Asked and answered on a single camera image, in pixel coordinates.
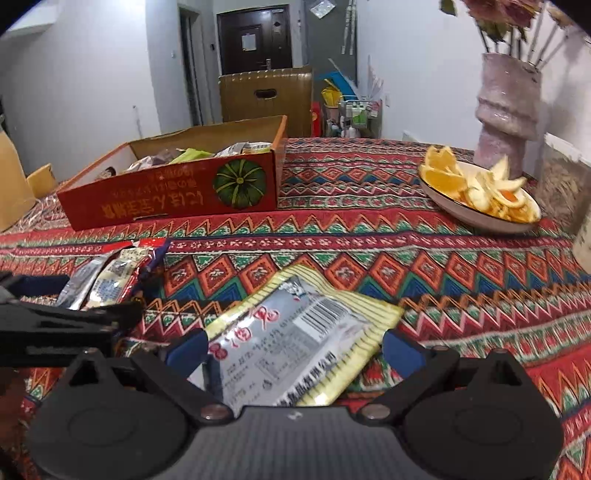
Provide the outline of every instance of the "doorway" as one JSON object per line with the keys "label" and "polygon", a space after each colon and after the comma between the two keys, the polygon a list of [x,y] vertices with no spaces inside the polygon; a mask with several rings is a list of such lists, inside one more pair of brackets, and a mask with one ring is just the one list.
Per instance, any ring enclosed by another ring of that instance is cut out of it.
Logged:
{"label": "doorway", "polygon": [[209,125],[213,123],[213,112],[203,47],[202,16],[184,8],[180,8],[179,13],[183,70],[191,122],[194,127]]}
{"label": "doorway", "polygon": [[222,74],[290,69],[288,5],[218,14]]}

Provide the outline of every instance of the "wall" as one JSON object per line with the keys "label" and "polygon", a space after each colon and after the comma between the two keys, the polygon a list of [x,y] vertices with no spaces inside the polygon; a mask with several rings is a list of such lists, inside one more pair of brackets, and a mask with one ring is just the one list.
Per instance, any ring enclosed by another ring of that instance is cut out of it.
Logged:
{"label": "wall", "polygon": [[591,47],[581,35],[569,39],[562,65],[564,82],[557,91],[556,102],[548,121],[548,131],[575,145],[591,160]]}
{"label": "wall", "polygon": [[200,15],[203,47],[212,100],[213,120],[222,119],[219,100],[217,55],[210,48],[215,41],[212,0],[146,0],[148,55],[154,96],[162,132],[174,132],[192,126],[183,70],[179,6]]}
{"label": "wall", "polygon": [[[301,67],[302,63],[302,1],[301,0],[213,0],[213,22],[216,29],[216,48],[219,52],[219,37],[217,36],[217,14],[243,10],[247,8],[272,7],[274,5],[290,6],[290,28],[291,28],[291,59],[294,67]],[[222,64],[218,53],[218,68],[221,74]]]}
{"label": "wall", "polygon": [[145,1],[62,0],[57,22],[1,71],[0,95],[26,172],[51,162],[69,178],[139,138],[138,121],[159,134]]}
{"label": "wall", "polygon": [[[475,148],[481,124],[475,117],[481,85],[482,42],[463,2],[458,16],[439,11],[439,0],[362,0],[358,2],[359,80],[367,84],[368,59],[385,80],[382,136]],[[544,19],[541,39],[551,21]],[[557,55],[543,70],[540,135],[551,124],[554,100],[565,82],[569,59]],[[536,170],[539,143],[528,146],[525,169]]]}

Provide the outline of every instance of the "vase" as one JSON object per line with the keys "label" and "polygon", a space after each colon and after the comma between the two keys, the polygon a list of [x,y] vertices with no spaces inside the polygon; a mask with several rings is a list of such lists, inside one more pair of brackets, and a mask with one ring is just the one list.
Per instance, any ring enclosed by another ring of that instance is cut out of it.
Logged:
{"label": "vase", "polygon": [[483,55],[475,164],[490,168],[507,155],[509,178],[521,176],[526,142],[537,138],[541,85],[541,73],[531,63],[500,53]]}

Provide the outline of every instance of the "table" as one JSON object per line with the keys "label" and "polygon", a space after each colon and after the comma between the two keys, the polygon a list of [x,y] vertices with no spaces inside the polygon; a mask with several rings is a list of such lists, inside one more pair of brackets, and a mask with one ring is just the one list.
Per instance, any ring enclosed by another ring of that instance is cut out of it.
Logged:
{"label": "table", "polygon": [[[425,345],[475,357],[510,350],[562,419],[565,447],[554,478],[591,478],[591,284],[572,257],[572,237],[548,219],[537,233],[507,237],[456,222],[418,185],[425,151],[386,140],[291,140],[280,208],[268,213],[73,232],[48,197],[0,236],[0,268],[70,274],[102,243],[172,237],[164,274],[146,292],[144,319],[126,341],[133,349],[208,324],[280,268],[303,263],[338,288],[403,307],[399,328]],[[472,158],[466,150],[457,155]],[[25,419],[58,375],[34,372]],[[359,408],[399,380],[378,355],[339,402]],[[34,478],[26,457],[16,455]]]}

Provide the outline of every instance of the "red cardboard box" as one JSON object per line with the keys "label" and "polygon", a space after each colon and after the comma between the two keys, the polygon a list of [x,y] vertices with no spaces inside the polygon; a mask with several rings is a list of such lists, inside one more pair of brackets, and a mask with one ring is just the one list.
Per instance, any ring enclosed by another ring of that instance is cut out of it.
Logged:
{"label": "red cardboard box", "polygon": [[[151,218],[263,212],[277,208],[287,117],[193,127],[121,145],[57,191],[74,230]],[[271,142],[271,152],[209,158],[121,174],[166,148],[219,152],[237,142]],[[96,180],[106,170],[116,176]]]}

